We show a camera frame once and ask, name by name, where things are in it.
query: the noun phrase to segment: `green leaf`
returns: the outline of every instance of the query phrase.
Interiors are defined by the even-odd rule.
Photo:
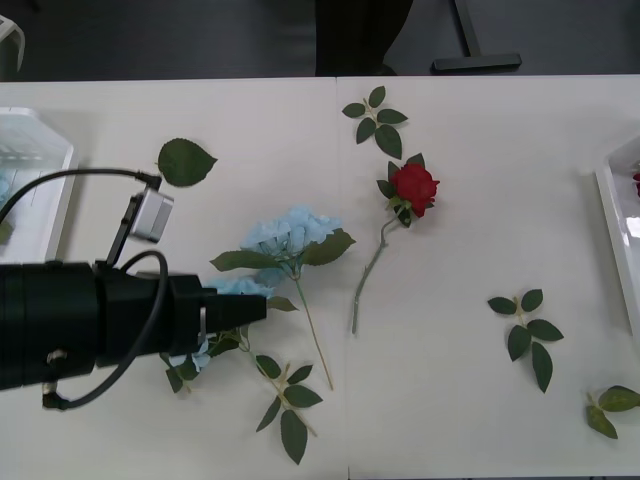
[[[640,395],[627,388],[611,387],[600,396],[598,403],[606,412],[626,412],[638,406]]]
[[[178,376],[183,380],[191,381],[198,376],[198,371],[196,370],[196,366],[193,363],[191,355],[187,355],[185,362],[182,365],[175,367],[175,370]]]
[[[211,264],[221,272],[228,272],[236,268],[280,268],[280,264],[269,255],[248,250],[221,253],[211,260]]]
[[[165,143],[158,155],[158,169],[174,187],[201,182],[216,162],[200,145],[184,138]]]
[[[369,106],[371,108],[378,108],[384,101],[384,97],[387,95],[387,90],[383,87],[376,87],[369,95]]]
[[[376,130],[376,143],[387,155],[397,158],[402,158],[402,140],[400,134],[391,125],[381,125]]]
[[[556,342],[562,340],[564,335],[546,320],[536,319],[527,323],[527,330],[529,333],[540,340],[546,340],[547,342]]]
[[[360,145],[376,131],[376,122],[369,117],[363,119],[356,130],[356,143]]]
[[[300,261],[303,265],[326,265],[340,258],[354,243],[356,241],[351,235],[338,228],[331,235],[327,235],[324,242],[312,242],[300,257]]]
[[[9,241],[9,237],[13,233],[13,225],[7,220],[0,223],[0,245],[5,245]]]
[[[547,393],[551,375],[553,374],[553,362],[549,356],[547,349],[538,342],[531,344],[531,353],[533,360],[533,371],[536,372],[536,380],[540,390]]]
[[[297,310],[295,305],[291,303],[288,298],[284,297],[271,297],[267,300],[267,308],[282,310],[283,312],[293,312],[294,310]]]
[[[527,329],[520,325],[513,327],[507,340],[507,349],[509,350],[511,361],[515,362],[524,355],[529,345],[531,345],[531,334],[527,332]]]
[[[350,103],[342,110],[342,113],[344,113],[349,118],[361,117],[362,115],[364,115],[364,112],[364,105],[362,105],[361,103]]]
[[[273,403],[267,409],[267,413],[265,413],[264,417],[262,417],[262,420],[260,421],[260,425],[258,425],[256,432],[267,428],[271,424],[271,422],[273,422],[273,420],[276,418],[276,415],[278,415],[278,412],[280,411],[281,405],[282,402],[280,401],[280,397],[276,397],[273,400]]]
[[[312,368],[313,368],[313,365],[305,365],[304,367],[300,367],[298,370],[293,372],[293,375],[291,375],[287,379],[287,383],[289,385],[295,385],[296,383],[300,383],[303,380],[306,380],[306,378],[311,373]]]
[[[378,188],[380,192],[387,198],[393,198],[396,195],[396,187],[386,180],[378,180]]]
[[[614,440],[618,439],[618,432],[616,432],[616,427],[614,427],[613,424],[609,420],[607,420],[604,412],[598,407],[587,407],[587,424],[596,432],[601,433],[605,437],[613,438]]]
[[[398,170],[400,170],[400,167],[398,167],[395,163],[389,160],[389,164],[387,165],[387,180],[389,180],[389,182],[391,182],[391,178],[395,175],[395,173]]]
[[[402,113],[391,108],[385,108],[378,113],[378,122],[380,123],[402,123],[405,120],[409,120]]]
[[[165,373],[167,374],[167,378],[169,379],[169,383],[171,384],[171,390],[173,390],[173,393],[178,393],[180,390],[182,390],[184,383],[176,373],[175,369],[173,367],[168,368]]]
[[[291,385],[284,390],[284,398],[296,408],[309,408],[322,402],[322,398],[302,385]]]
[[[207,355],[209,355],[210,357],[217,357],[218,355],[222,355],[225,352],[235,350],[240,346],[237,340],[229,337],[225,337],[215,343],[213,343],[212,341],[209,342],[210,346],[207,350]]]
[[[529,290],[522,297],[520,306],[525,312],[533,312],[542,303],[542,290]]]
[[[402,225],[404,225],[405,227],[409,228],[411,226],[411,212],[409,210],[402,210],[402,212],[400,213],[400,215],[398,215],[398,212],[400,211],[402,207],[393,207],[393,211],[396,212],[396,216],[398,217],[398,220],[400,220],[400,223],[402,223]]]
[[[300,465],[307,448],[307,427],[293,410],[285,410],[280,417],[280,437],[289,458]]]
[[[272,380],[275,380],[276,378],[278,378],[282,373],[282,370],[280,369],[278,362],[276,362],[273,358],[269,357],[268,355],[258,355],[256,357],[256,361],[258,362],[258,365],[260,365],[260,368],[262,368],[262,370],[258,368],[258,371],[260,373],[264,371],[264,373],[266,373],[267,376]]]
[[[407,164],[409,164],[409,163],[417,163],[422,168],[426,168],[425,167],[425,163],[424,163],[424,157],[422,156],[421,153],[419,153],[417,155],[414,155],[413,157],[409,158],[409,160],[407,160]]]
[[[516,304],[508,298],[494,297],[487,303],[489,303],[491,310],[500,315],[515,315],[516,313]]]

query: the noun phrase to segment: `flower stem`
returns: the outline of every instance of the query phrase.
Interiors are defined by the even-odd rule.
[[[355,335],[358,331],[358,306],[360,304],[360,294],[362,293],[362,289],[364,288],[364,284],[367,281],[367,278],[369,278],[369,274],[371,273],[371,270],[373,269],[374,265],[380,258],[380,254],[382,254],[382,251],[388,245],[387,241],[384,238],[384,231],[389,225],[391,225],[396,220],[396,218],[398,217],[393,217],[391,220],[385,223],[380,229],[380,245],[378,246],[376,253],[373,255],[373,258],[371,259],[371,262],[369,263],[369,265],[365,267],[364,273],[362,274],[362,278],[360,279],[360,283],[358,284],[358,288],[356,289],[356,296],[353,300],[353,321],[351,323],[351,333],[353,335]]]
[[[329,368],[327,368],[327,362],[324,360],[324,355],[322,355],[322,349],[320,348],[320,343],[318,343],[318,337],[316,335],[316,329],[313,326],[313,321],[311,320],[311,314],[309,313],[309,306],[307,305],[307,300],[304,298],[304,293],[302,293],[302,287],[300,286],[300,279],[295,278],[296,287],[298,287],[298,293],[300,294],[300,300],[302,300],[302,304],[304,305],[304,309],[307,312],[307,318],[309,319],[309,325],[311,326],[311,333],[313,334],[313,341],[316,342],[316,348],[318,349],[318,354],[320,354],[320,360],[322,361],[322,366],[324,367],[324,373],[327,375],[327,381],[329,382],[329,388],[333,391],[333,381],[331,381],[331,374],[329,373]]]

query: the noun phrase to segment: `white container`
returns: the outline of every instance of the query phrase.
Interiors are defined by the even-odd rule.
[[[0,107],[0,169],[13,194],[28,182],[77,166],[73,145],[28,108]],[[0,246],[0,262],[42,262],[55,258],[73,177],[38,186],[11,210],[14,231]]]

